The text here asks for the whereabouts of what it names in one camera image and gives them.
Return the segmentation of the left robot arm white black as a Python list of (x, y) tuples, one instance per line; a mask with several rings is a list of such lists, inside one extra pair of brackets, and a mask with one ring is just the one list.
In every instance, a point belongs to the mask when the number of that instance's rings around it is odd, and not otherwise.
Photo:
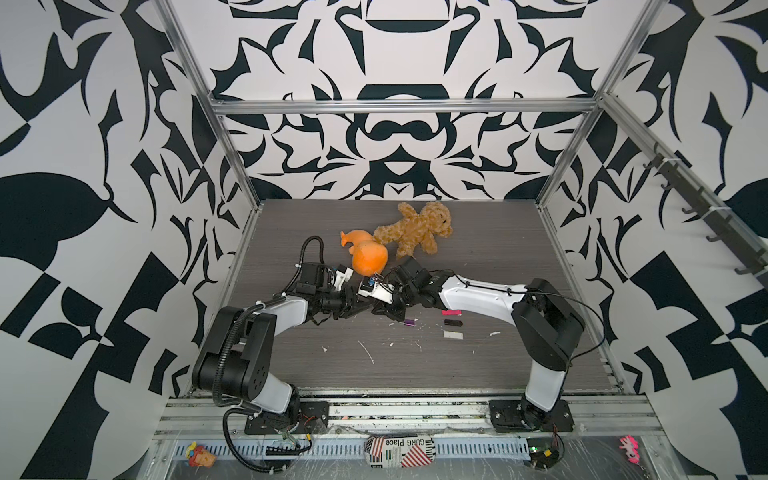
[(295, 273), (272, 298), (216, 314), (191, 374), (192, 386), (212, 394), (230, 414), (258, 413), (266, 425), (287, 430), (302, 415), (298, 388), (270, 371), (277, 335), (305, 323), (352, 317), (373, 306), (350, 284), (353, 270), (330, 266), (324, 242), (304, 240)]

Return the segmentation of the colourful small toy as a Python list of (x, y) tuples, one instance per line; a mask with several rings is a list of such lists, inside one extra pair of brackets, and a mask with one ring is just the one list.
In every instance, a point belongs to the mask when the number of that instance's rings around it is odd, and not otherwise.
[(193, 442), (186, 448), (185, 458), (189, 466), (204, 468), (211, 468), (217, 460), (216, 455), (197, 442)]

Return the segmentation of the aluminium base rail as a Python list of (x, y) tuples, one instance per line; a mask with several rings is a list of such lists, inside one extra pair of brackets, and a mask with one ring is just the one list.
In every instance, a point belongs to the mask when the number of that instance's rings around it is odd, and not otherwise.
[[(517, 391), (465, 392), (444, 395), (437, 391), (396, 396), (384, 391), (309, 390), (304, 403), (325, 402), (326, 425), (333, 433), (389, 433), (415, 430), (488, 432), (495, 415), (492, 401), (519, 400)], [(570, 408), (575, 435), (651, 435), (664, 434), (649, 400), (642, 395), (581, 392), (563, 399)], [(167, 402), (155, 428), (156, 438), (174, 435), (188, 438), (213, 438), (222, 433), (223, 410), (208, 398), (172, 399)]]

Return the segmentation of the wall hook rack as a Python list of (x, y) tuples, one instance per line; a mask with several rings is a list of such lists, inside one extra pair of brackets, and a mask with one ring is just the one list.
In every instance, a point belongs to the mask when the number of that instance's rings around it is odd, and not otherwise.
[(741, 263), (734, 269), (739, 276), (749, 275), (767, 289), (767, 243), (720, 199), (683, 160), (666, 151), (658, 141), (653, 143), (653, 158), (643, 167), (654, 170), (664, 183), (665, 193), (675, 192), (686, 204), (684, 215), (703, 221), (711, 233), (710, 243), (722, 243)]

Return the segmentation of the white paper tag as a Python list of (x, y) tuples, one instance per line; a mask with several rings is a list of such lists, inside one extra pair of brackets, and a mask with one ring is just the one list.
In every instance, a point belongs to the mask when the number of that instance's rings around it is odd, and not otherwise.
[(461, 332), (454, 332), (454, 331), (444, 331), (443, 337), (446, 339), (453, 339), (453, 340), (463, 340), (464, 334)]

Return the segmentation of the pink toy figure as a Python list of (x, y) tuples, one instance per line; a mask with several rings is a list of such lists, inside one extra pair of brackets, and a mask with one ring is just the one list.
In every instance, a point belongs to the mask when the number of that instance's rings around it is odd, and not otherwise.
[(634, 464), (640, 464), (639, 443), (631, 435), (623, 436), (619, 439), (619, 448), (624, 452), (627, 460)]

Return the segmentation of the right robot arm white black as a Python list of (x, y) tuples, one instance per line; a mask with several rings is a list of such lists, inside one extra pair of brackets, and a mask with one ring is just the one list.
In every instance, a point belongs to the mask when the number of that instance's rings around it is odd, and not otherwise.
[(421, 305), (494, 318), (514, 326), (531, 358), (525, 391), (518, 400), (491, 400), (489, 416), (498, 433), (572, 432), (575, 421), (563, 388), (586, 330), (576, 299), (540, 278), (526, 285), (471, 280), (450, 269), (429, 270), (406, 256), (389, 273), (365, 277), (358, 294), (373, 300), (372, 312), (395, 321)]

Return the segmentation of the printed label sticker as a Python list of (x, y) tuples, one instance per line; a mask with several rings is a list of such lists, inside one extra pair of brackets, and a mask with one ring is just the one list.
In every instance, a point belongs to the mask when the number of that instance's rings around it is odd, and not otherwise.
[(364, 443), (363, 455), (372, 468), (414, 468), (431, 465), (436, 446), (432, 437), (422, 434), (371, 436)]

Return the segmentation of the orange plush fish toy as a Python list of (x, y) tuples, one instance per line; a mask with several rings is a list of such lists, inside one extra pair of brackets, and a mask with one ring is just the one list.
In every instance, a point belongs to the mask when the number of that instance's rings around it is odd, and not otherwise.
[(341, 231), (340, 240), (342, 247), (351, 244), (351, 266), (357, 274), (370, 277), (384, 270), (388, 262), (388, 250), (370, 233), (365, 230), (352, 230), (347, 233)]

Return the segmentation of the aluminium frame post left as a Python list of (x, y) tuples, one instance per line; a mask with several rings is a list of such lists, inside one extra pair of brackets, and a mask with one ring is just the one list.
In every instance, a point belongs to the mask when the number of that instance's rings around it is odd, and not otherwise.
[(233, 170), (236, 180), (244, 191), (253, 210), (260, 207), (261, 201), (258, 197), (250, 177), (246, 173), (242, 159), (236, 150), (228, 131), (215, 112), (214, 104), (210, 98), (210, 91), (201, 68), (199, 67), (189, 40), (185, 35), (180, 18), (178, 17), (172, 2), (169, 0), (155, 0), (153, 5), (158, 11), (163, 28), (169, 39), (171, 46), (180, 59), (185, 75), (191, 83), (192, 90), (202, 108), (208, 124), (210, 125), (215, 138), (220, 142), (226, 160)]

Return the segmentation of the brown teddy bear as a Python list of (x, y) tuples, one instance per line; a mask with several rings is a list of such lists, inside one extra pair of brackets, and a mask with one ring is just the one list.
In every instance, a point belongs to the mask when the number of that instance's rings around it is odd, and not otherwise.
[(428, 255), (438, 252), (437, 237), (448, 238), (453, 233), (451, 212), (439, 201), (428, 202), (417, 212), (406, 202), (397, 206), (402, 218), (374, 230), (374, 239), (382, 244), (396, 243), (396, 258), (412, 256), (417, 246)]

